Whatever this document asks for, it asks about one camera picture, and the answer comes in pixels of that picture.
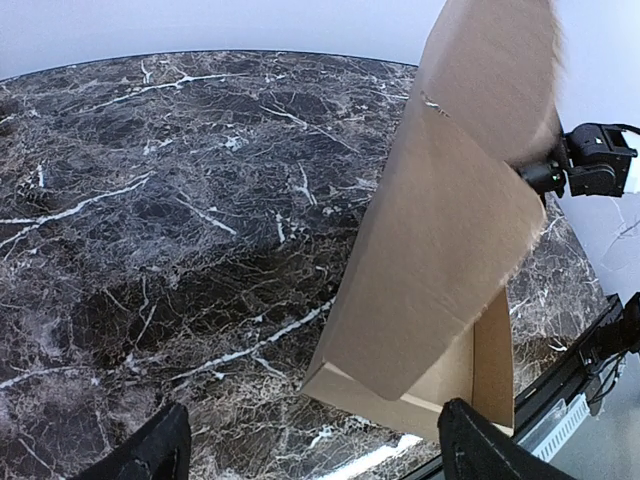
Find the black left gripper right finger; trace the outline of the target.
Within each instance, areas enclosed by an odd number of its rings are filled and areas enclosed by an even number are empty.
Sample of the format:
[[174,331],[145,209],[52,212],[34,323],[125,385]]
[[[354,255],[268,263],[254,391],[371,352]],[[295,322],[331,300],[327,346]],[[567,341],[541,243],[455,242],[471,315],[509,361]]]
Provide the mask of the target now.
[[460,398],[438,418],[444,477],[455,480],[572,480],[534,457]]

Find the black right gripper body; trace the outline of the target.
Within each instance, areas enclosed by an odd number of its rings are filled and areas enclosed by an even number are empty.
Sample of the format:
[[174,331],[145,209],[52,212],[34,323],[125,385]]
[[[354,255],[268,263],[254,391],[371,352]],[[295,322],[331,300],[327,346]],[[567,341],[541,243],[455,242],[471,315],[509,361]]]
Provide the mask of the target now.
[[519,165],[515,171],[539,196],[563,196],[569,167],[569,156],[560,149],[550,151],[544,159]]

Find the brown cardboard box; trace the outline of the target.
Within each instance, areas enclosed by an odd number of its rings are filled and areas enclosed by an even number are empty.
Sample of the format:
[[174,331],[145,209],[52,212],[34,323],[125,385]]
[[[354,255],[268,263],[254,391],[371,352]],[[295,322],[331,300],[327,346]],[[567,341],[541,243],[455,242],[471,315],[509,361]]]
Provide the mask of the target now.
[[560,132],[549,1],[448,1],[425,44],[304,394],[436,440],[454,398],[514,428],[506,285],[546,222],[517,172]]

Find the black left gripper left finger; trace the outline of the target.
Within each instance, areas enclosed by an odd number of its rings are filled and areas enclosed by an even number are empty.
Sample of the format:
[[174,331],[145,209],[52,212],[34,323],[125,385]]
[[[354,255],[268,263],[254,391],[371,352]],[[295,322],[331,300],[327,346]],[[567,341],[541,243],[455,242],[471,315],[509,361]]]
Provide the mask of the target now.
[[170,403],[122,445],[79,474],[80,479],[189,478],[191,427],[187,408]]

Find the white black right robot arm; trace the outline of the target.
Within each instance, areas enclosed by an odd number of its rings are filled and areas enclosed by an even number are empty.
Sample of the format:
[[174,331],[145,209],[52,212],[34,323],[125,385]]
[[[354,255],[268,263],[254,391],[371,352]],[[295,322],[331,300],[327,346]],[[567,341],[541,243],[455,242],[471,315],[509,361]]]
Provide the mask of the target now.
[[606,196],[639,192],[639,128],[628,124],[583,123],[561,132],[555,145],[515,168],[544,198]]

